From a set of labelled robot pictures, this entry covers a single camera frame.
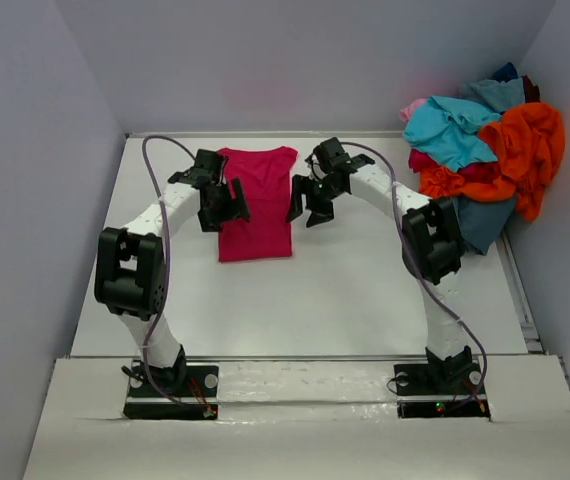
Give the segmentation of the magenta t-shirt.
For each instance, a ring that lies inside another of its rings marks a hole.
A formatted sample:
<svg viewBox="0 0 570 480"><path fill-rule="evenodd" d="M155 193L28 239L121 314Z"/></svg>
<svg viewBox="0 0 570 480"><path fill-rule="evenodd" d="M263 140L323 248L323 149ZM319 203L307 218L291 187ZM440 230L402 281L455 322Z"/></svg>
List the magenta t-shirt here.
<svg viewBox="0 0 570 480"><path fill-rule="evenodd" d="M291 196L291 169L298 152L287 146L267 151L223 148L224 175L238 179L250 220L223 225L218 235L221 263L289 258L293 254L291 225L286 221Z"/></svg>

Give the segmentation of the orange t-shirt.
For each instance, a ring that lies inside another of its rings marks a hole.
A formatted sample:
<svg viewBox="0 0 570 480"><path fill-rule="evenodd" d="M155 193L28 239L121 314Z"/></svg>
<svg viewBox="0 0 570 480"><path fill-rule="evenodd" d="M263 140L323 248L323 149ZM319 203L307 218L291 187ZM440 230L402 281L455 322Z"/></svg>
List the orange t-shirt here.
<svg viewBox="0 0 570 480"><path fill-rule="evenodd" d="M547 103L533 102L505 112L478 132L497 160L488 181L472 181L444 166L419 173L419 192L432 198L463 195L481 203L516 199L515 211L527 222L540 214L565 150L562 116Z"/></svg>

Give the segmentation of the red t-shirt in pile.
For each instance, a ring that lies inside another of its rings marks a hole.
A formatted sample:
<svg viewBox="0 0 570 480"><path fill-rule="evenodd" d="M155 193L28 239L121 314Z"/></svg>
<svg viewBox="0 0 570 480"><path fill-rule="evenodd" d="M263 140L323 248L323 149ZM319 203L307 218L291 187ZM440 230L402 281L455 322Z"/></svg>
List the red t-shirt in pile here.
<svg viewBox="0 0 570 480"><path fill-rule="evenodd" d="M469 163L466 166L452 170L448 165L442 165L436 162L428 154L420 152L416 149L411 149L408 158L408 166L414 173L434 173L443 170L445 173L453 173L468 182L477 183L491 183L499 177L500 169L497 162L484 163L476 162Z"/></svg>

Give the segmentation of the pink t-shirt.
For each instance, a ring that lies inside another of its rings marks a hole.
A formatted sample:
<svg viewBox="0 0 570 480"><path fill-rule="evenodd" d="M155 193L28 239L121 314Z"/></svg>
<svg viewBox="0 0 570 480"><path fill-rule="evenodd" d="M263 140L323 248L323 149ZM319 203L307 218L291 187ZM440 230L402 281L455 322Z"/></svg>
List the pink t-shirt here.
<svg viewBox="0 0 570 480"><path fill-rule="evenodd" d="M415 111L426 103L426 98L419 98L399 110L399 119L408 123Z"/></svg>

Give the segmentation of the dark blue t-shirt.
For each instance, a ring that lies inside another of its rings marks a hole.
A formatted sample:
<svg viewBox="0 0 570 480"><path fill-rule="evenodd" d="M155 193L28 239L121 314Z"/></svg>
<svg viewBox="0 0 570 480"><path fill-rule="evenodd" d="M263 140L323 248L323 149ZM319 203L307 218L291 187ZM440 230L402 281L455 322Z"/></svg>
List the dark blue t-shirt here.
<svg viewBox="0 0 570 480"><path fill-rule="evenodd" d="M502 65L490 77L491 80L500 83L506 83L519 78L520 76L518 74L518 71L511 62L507 62L504 65Z"/></svg>

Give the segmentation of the slate blue t-shirt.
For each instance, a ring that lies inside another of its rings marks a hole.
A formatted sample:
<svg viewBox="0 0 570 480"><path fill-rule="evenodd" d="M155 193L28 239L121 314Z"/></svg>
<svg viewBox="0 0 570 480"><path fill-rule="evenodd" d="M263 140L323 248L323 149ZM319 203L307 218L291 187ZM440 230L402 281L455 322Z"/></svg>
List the slate blue t-shirt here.
<svg viewBox="0 0 570 480"><path fill-rule="evenodd" d="M477 202L465 196L453 199L465 249L486 255L511 216L516 196L497 202Z"/></svg>

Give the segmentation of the grey-blue t-shirt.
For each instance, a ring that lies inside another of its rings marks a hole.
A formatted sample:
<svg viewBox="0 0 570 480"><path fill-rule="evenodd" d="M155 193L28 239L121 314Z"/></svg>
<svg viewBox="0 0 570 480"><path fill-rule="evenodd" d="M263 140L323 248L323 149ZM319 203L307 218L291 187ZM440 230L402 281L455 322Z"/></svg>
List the grey-blue t-shirt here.
<svg viewBox="0 0 570 480"><path fill-rule="evenodd" d="M507 82L485 79L465 83L459 87L458 94L461 99L479 103L499 114L526 102L520 78Z"/></svg>

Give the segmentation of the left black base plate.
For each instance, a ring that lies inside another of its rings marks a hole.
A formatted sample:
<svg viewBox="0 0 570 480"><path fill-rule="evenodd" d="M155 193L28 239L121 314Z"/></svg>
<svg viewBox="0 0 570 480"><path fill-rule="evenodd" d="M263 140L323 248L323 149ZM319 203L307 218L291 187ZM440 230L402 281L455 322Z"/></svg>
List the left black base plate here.
<svg viewBox="0 0 570 480"><path fill-rule="evenodd" d="M162 392L145 377L140 361L122 366L128 377L123 416L129 420L215 421L218 419L219 367L214 364L188 364L184 382L178 386L169 379L156 381Z"/></svg>

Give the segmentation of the maroon t-shirt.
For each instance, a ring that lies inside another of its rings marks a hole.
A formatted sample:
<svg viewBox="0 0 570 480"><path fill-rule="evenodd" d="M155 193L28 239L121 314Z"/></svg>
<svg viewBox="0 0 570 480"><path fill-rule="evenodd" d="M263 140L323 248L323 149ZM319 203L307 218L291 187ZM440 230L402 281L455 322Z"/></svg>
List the maroon t-shirt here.
<svg viewBox="0 0 570 480"><path fill-rule="evenodd" d="M541 101L541 93L538 85L527 76L521 77L523 83L524 99L526 103L537 103Z"/></svg>

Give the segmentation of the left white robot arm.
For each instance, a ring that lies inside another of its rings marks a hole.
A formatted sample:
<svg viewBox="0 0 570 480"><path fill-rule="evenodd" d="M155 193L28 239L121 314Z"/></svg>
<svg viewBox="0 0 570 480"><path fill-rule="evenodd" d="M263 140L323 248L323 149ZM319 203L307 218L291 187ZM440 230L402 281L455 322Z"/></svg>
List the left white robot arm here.
<svg viewBox="0 0 570 480"><path fill-rule="evenodd" d="M133 371L159 395L176 395L187 377L183 345L168 325L170 240L190 218L205 232L219 232L230 221L250 220L243 187L231 181L166 185L143 213L126 225L99 235L94 297L126 326L141 355Z"/></svg>

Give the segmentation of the cyan t-shirt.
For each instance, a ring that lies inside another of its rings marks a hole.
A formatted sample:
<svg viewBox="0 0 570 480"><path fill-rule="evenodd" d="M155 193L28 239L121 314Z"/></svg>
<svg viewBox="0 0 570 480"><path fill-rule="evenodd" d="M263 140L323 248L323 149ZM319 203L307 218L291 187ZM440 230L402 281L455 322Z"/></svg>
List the cyan t-shirt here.
<svg viewBox="0 0 570 480"><path fill-rule="evenodd" d="M412 149L428 154L452 170L469 163L497 162L492 149L478 137L501 116L469 100L430 96L412 115L403 138Z"/></svg>

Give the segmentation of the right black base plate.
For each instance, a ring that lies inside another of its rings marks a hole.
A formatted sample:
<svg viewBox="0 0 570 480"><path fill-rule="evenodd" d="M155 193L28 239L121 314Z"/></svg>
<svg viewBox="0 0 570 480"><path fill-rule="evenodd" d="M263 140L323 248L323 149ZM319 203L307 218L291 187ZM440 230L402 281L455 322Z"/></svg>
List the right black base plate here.
<svg viewBox="0 0 570 480"><path fill-rule="evenodd" d="M491 418L485 387L478 386L481 367L477 363L445 383L438 383L430 373L427 363L394 366L386 386L396 395L400 419Z"/></svg>

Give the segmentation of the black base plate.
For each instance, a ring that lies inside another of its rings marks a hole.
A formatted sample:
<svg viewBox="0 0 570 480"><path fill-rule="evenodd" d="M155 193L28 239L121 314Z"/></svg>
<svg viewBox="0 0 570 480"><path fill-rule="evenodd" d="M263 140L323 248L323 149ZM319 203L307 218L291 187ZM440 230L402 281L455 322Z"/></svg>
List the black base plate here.
<svg viewBox="0 0 570 480"><path fill-rule="evenodd" d="M477 363L445 383L438 383L430 373L427 363L394 366L386 386L396 395L400 419L491 418L485 387L478 386L481 367Z"/></svg>
<svg viewBox="0 0 570 480"><path fill-rule="evenodd" d="M122 366L128 377L123 416L129 420L215 421L218 419L219 367L214 364L188 364L184 382L178 386L169 379L156 381L162 392L145 377L140 361Z"/></svg>

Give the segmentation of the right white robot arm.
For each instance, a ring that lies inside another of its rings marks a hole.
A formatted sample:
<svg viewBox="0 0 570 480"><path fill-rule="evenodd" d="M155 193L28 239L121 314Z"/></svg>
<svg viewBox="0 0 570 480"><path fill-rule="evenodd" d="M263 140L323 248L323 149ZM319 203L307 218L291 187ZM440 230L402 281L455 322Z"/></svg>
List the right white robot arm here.
<svg viewBox="0 0 570 480"><path fill-rule="evenodd" d="M478 338L444 299L442 281L459 272L464 253L452 202L430 199L368 165L356 173L332 172L321 179L294 176L287 220L307 210L307 227L327 223L334 218L333 200L343 194L366 201L395 222L403 263L421 289L426 360L397 365L392 391L403 397L456 395L471 383L471 374L483 371L471 349Z"/></svg>

